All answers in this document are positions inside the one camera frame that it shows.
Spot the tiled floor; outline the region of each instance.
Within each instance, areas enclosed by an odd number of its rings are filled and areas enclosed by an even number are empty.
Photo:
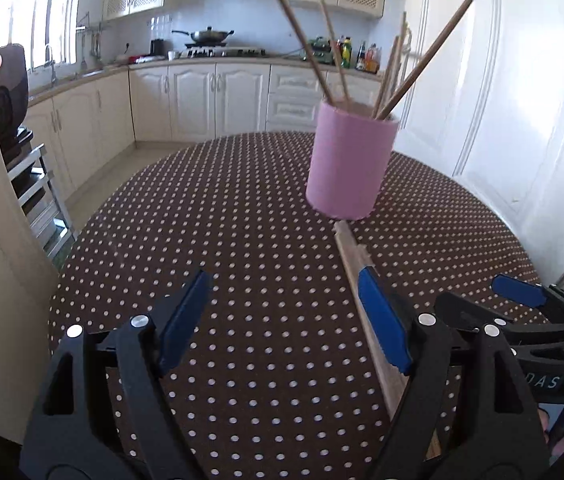
[[[137,171],[188,145],[188,143],[182,142],[173,143],[167,148],[141,146],[133,150],[111,168],[107,174],[98,179],[75,203],[69,204],[69,215],[75,228],[77,230],[83,229],[91,215],[100,208],[104,201]]]

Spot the gas stove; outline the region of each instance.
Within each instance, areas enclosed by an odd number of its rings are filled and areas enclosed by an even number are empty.
[[[187,57],[266,57],[263,48],[249,46],[192,46]]]

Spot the faucet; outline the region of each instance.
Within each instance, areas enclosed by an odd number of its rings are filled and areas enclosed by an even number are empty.
[[[53,59],[53,47],[50,43],[46,43],[44,45],[44,57],[46,57],[46,53],[49,53],[49,61],[44,63],[44,67],[51,67],[51,88],[53,88],[57,84],[57,74],[56,74],[56,60]]]

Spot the wooden stick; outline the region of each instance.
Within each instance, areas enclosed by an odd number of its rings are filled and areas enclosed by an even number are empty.
[[[306,36],[302,31],[302,27],[300,27],[300,23],[297,21],[297,18],[295,17],[295,14],[291,10],[288,1],[287,0],[277,0],[277,1],[282,6],[282,10],[286,14],[288,21],[291,23],[291,27],[293,27],[297,39],[300,41],[300,44],[302,45],[304,51],[306,52],[306,59],[309,60],[309,63],[313,68],[313,72],[315,72],[315,75],[318,78],[319,85],[322,87],[322,90],[324,91],[324,97],[326,98],[327,103],[329,103],[331,106],[335,106],[335,100],[333,99],[333,94],[331,93],[331,89],[326,84],[326,79],[324,79],[324,75],[321,73],[321,70],[319,69],[318,62],[315,61],[315,58],[313,57],[313,50],[309,46],[308,41],[306,41]]]
[[[373,107],[373,113],[371,117],[375,119],[377,113],[380,111],[380,106],[382,106],[382,101],[384,101],[384,94],[389,87],[389,82],[391,81],[393,74],[393,65],[395,64],[395,57],[398,47],[398,37],[395,36],[393,40],[393,47],[391,48],[391,56],[389,57],[389,63],[386,65],[386,70],[384,70],[384,75],[382,76],[382,82],[380,83],[380,91],[377,92],[377,99],[375,100],[375,106]]]
[[[343,220],[335,223],[335,243],[337,244],[337,249],[342,258],[342,263],[344,263],[348,283],[353,293],[353,300],[357,307],[357,313],[362,323],[364,335],[366,335],[366,342],[371,352],[371,359],[380,382],[386,409],[389,412],[391,420],[393,420],[398,410],[401,397],[406,390],[408,379],[404,377],[395,366],[386,361],[382,347],[375,335],[375,330],[373,330],[373,326],[366,315],[364,305],[357,293],[357,280],[360,270],[364,267],[372,266],[373,261],[366,250],[366,246],[357,244],[348,224]],[[434,431],[431,443],[428,446],[428,451],[426,452],[426,458],[434,458],[441,455],[441,453],[442,449],[437,437],[437,431]]]
[[[406,41],[407,30],[409,30],[409,25],[406,22],[406,13],[404,12],[404,14],[402,14],[402,25],[401,25],[401,28],[399,29],[398,53],[397,53],[397,59],[396,59],[396,63],[395,63],[395,75],[393,76],[393,79],[391,80],[391,93],[389,94],[391,96],[393,94],[395,94],[395,89],[398,86],[399,68],[401,67],[401,57],[402,57],[402,51],[404,50],[404,41]]]
[[[406,78],[404,83],[402,83],[402,85],[398,88],[395,94],[393,94],[393,96],[390,98],[386,106],[383,107],[382,111],[377,115],[377,118],[379,120],[386,119],[386,117],[388,117],[389,114],[393,111],[393,108],[395,108],[397,104],[401,101],[402,97],[404,97],[404,95],[406,95],[406,93],[415,84],[417,78],[420,76],[422,72],[424,72],[424,69],[431,62],[431,59],[433,59],[434,55],[437,54],[437,52],[440,50],[444,42],[448,39],[452,31],[455,30],[455,27],[457,27],[458,23],[460,23],[460,20],[463,18],[464,14],[466,14],[466,11],[468,10],[470,4],[472,3],[473,0],[463,1],[460,8],[457,9],[457,12],[455,12],[455,14],[452,16],[450,21],[446,24],[446,27],[444,27],[444,30],[440,32],[440,35],[436,38],[435,41],[433,41],[433,44],[430,46],[428,51],[424,54],[424,56],[419,61],[419,63],[417,63],[417,65],[415,66],[413,71],[409,74],[409,76]]]
[[[322,9],[322,14],[324,15],[324,20],[326,21],[326,26],[329,30],[329,37],[331,38],[331,50],[333,51],[333,56],[335,57],[335,64],[337,65],[337,71],[339,72],[339,78],[342,80],[342,91],[344,92],[344,101],[348,107],[351,104],[351,96],[348,94],[347,80],[344,77],[344,68],[342,67],[342,56],[340,56],[339,49],[337,47],[337,41],[335,41],[335,30],[333,29],[333,23],[331,22],[331,17],[326,8],[326,2],[324,0],[319,1],[319,6]]]

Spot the polka dot tablecloth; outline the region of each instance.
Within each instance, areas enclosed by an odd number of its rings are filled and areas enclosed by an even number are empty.
[[[389,425],[333,221],[304,198],[312,145],[312,134],[244,134],[146,167],[92,216],[51,300],[54,350],[74,323],[112,330],[199,267],[212,275],[190,348],[161,382],[210,478],[362,479]],[[393,155],[372,215],[351,227],[415,309],[452,290],[543,320],[490,290],[500,272],[537,281],[514,235],[411,158]],[[459,379],[449,372],[442,441]],[[142,458],[114,370],[108,380],[124,449]]]

